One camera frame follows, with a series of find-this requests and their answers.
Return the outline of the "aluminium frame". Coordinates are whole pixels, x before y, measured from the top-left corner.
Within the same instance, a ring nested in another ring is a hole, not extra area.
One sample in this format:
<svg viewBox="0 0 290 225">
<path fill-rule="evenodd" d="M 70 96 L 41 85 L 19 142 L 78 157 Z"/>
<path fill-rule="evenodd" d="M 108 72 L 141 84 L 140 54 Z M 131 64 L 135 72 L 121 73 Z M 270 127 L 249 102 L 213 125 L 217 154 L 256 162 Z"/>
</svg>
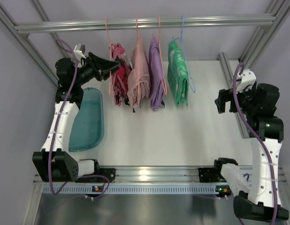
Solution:
<svg viewBox="0 0 290 225">
<path fill-rule="evenodd" d="M 105 21 L 250 15 L 270 12 L 271 0 L 42 0 L 50 22 Z M 0 0 L 0 225 L 237 225 L 233 199 L 215 200 L 193 194 L 110 195 L 91 200 L 83 195 L 43 194 L 34 183 L 32 155 L 39 151 L 54 114 L 60 48 L 49 33 L 18 33 L 18 23 L 43 22 L 31 0 Z M 277 115 L 285 125 L 280 152 L 290 185 L 290 12 L 274 38 L 260 26 L 184 27 L 184 45 L 195 82 L 188 105 L 176 106 L 172 93 L 165 108 L 153 111 L 150 100 L 135 109 L 116 106 L 109 82 L 92 79 L 86 87 L 101 91 L 104 137 L 75 159 L 97 159 L 101 166 L 211 166 L 216 158 L 252 164 L 252 141 L 241 135 L 236 115 L 219 114 L 214 103 L 227 88 L 218 54 L 225 52 L 232 69 L 242 60 L 260 83 L 280 89 Z M 112 43 L 131 54 L 136 29 L 109 30 Z M 146 50 L 158 28 L 138 29 Z M 180 28 L 161 28 L 163 60 Z M 70 46 L 108 59 L 105 30 L 57 32 Z"/>
</svg>

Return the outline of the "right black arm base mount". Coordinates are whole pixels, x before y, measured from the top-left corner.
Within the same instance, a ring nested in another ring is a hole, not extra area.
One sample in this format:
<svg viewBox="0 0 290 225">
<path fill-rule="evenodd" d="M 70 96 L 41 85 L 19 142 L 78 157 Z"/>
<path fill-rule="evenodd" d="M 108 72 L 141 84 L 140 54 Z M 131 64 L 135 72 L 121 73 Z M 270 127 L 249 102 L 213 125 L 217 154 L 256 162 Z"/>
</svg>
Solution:
<svg viewBox="0 0 290 225">
<path fill-rule="evenodd" d="M 200 183 L 225 182 L 220 172 L 213 167 L 202 167 L 198 169 Z"/>
</svg>

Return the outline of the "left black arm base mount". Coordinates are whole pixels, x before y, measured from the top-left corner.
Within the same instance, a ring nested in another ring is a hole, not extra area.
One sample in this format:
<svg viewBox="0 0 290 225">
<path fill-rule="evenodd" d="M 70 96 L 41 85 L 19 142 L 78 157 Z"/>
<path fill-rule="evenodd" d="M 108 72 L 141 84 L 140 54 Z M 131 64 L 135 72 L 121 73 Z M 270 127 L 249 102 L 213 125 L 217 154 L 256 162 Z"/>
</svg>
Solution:
<svg viewBox="0 0 290 225">
<path fill-rule="evenodd" d="M 96 175 L 102 175 L 105 176 L 106 178 L 108 178 L 108 180 L 110 182 L 113 182 L 116 178 L 116 168 L 111 168 L 111 167 L 101 167 L 100 169 L 96 169 L 95 170 L 95 174 Z M 104 178 L 101 177 L 97 177 L 95 178 L 95 183 L 102 183 L 102 182 L 106 182 L 106 180 Z"/>
</svg>

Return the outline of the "pink patterned trousers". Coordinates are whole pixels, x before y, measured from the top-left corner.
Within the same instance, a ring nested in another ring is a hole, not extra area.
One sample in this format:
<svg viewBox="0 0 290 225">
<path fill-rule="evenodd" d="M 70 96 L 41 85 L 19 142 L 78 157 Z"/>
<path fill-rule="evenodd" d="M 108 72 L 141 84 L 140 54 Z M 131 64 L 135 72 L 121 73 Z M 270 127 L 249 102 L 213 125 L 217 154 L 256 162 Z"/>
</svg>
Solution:
<svg viewBox="0 0 290 225">
<path fill-rule="evenodd" d="M 128 77 L 132 71 L 130 61 L 121 44 L 111 44 L 111 53 L 112 59 L 119 62 L 119 69 L 112 75 L 114 103 L 116 106 L 120 106 L 124 101 L 128 105 Z"/>
</svg>

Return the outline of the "light pink trousers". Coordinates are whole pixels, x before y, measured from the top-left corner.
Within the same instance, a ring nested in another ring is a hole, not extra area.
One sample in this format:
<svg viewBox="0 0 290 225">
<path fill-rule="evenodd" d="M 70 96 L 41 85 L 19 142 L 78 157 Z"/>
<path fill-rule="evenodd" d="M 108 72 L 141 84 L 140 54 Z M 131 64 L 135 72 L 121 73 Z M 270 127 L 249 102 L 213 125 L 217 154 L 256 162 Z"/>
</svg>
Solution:
<svg viewBox="0 0 290 225">
<path fill-rule="evenodd" d="M 141 34 L 137 38 L 137 44 L 131 52 L 132 71 L 128 76 L 127 96 L 133 112 L 141 107 L 141 100 L 149 98 L 151 81 L 149 75 L 149 62 L 144 48 Z"/>
</svg>

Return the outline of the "teal plastic bin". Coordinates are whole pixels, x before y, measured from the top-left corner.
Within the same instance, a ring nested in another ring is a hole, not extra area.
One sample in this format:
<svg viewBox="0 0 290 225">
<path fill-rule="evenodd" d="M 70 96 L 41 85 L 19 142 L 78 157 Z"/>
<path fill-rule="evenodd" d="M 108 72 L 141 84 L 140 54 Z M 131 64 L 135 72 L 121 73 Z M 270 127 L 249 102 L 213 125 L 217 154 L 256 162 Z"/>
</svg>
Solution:
<svg viewBox="0 0 290 225">
<path fill-rule="evenodd" d="M 90 150 L 104 137 L 104 111 L 101 92 L 85 88 L 80 110 L 74 120 L 69 139 L 69 151 Z"/>
</svg>

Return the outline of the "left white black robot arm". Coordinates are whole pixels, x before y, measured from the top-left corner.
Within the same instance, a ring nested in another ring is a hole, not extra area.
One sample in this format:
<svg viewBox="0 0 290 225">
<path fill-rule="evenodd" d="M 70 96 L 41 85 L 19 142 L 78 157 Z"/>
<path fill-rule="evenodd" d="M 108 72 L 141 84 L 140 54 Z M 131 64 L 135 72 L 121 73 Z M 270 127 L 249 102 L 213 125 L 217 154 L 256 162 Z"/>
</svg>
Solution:
<svg viewBox="0 0 290 225">
<path fill-rule="evenodd" d="M 62 58 L 55 64 L 58 89 L 55 111 L 45 143 L 32 155 L 33 164 L 44 182 L 75 182 L 78 178 L 97 175 L 100 167 L 95 159 L 76 160 L 69 154 L 69 141 L 74 120 L 81 109 L 82 85 L 95 78 L 105 81 L 119 69 L 120 63 L 100 58 L 93 53 L 82 60 Z"/>
</svg>

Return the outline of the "green patterned trousers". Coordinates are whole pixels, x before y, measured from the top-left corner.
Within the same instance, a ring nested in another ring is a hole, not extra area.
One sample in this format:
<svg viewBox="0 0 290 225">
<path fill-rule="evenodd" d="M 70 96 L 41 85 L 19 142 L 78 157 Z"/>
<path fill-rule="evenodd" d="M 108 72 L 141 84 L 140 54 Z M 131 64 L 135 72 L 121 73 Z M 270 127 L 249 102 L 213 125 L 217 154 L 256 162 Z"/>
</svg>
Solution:
<svg viewBox="0 0 290 225">
<path fill-rule="evenodd" d="M 176 40 L 172 40 L 168 44 L 167 80 L 175 105 L 188 105 L 188 71 Z"/>
</svg>

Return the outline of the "aluminium hanging rail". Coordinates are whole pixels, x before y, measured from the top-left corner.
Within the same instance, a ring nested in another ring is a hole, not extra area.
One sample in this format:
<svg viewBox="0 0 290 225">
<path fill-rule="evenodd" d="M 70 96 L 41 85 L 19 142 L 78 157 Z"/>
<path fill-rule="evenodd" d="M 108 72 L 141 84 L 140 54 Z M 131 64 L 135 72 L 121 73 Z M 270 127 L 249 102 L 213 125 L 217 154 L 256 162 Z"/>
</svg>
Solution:
<svg viewBox="0 0 290 225">
<path fill-rule="evenodd" d="M 263 26 L 272 25 L 273 14 L 224 15 L 175 18 L 123 19 L 107 21 L 25 22 L 15 25 L 18 33 L 54 33 L 70 31 L 133 30 L 180 27 Z"/>
</svg>

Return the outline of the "purple trousers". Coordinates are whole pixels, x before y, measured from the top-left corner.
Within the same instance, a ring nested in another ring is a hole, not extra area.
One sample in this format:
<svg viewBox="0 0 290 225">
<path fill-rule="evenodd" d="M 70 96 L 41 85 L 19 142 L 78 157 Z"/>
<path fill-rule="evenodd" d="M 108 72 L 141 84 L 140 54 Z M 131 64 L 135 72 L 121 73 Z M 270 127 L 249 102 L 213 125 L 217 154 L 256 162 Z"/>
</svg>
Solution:
<svg viewBox="0 0 290 225">
<path fill-rule="evenodd" d="M 164 108 L 163 69 L 160 59 L 160 49 L 156 37 L 152 37 L 149 46 L 149 75 L 150 75 L 150 108 L 157 111 Z"/>
</svg>

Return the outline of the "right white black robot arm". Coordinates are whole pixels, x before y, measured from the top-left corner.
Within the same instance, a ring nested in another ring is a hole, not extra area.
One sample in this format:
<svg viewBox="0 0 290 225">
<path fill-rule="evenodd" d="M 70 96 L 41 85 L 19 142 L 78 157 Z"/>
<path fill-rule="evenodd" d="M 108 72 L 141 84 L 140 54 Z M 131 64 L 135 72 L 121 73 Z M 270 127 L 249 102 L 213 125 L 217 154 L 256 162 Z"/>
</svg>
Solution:
<svg viewBox="0 0 290 225">
<path fill-rule="evenodd" d="M 274 115 L 279 89 L 271 84 L 247 85 L 242 92 L 220 90 L 215 100 L 218 112 L 238 113 L 249 130 L 253 150 L 251 182 L 241 174 L 234 159 L 219 158 L 215 168 L 227 181 L 234 195 L 233 209 L 237 218 L 275 222 L 289 219 L 281 206 L 278 192 L 279 153 L 284 138 L 283 121 Z"/>
</svg>

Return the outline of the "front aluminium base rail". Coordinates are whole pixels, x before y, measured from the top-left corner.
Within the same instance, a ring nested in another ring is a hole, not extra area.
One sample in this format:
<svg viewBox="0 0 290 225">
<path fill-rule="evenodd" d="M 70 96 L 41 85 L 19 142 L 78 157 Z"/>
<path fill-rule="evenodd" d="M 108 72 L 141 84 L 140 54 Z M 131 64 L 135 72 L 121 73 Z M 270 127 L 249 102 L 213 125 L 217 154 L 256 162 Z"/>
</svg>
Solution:
<svg viewBox="0 0 290 225">
<path fill-rule="evenodd" d="M 101 166 L 116 168 L 112 184 L 193 184 L 200 183 L 198 169 L 213 166 Z"/>
</svg>

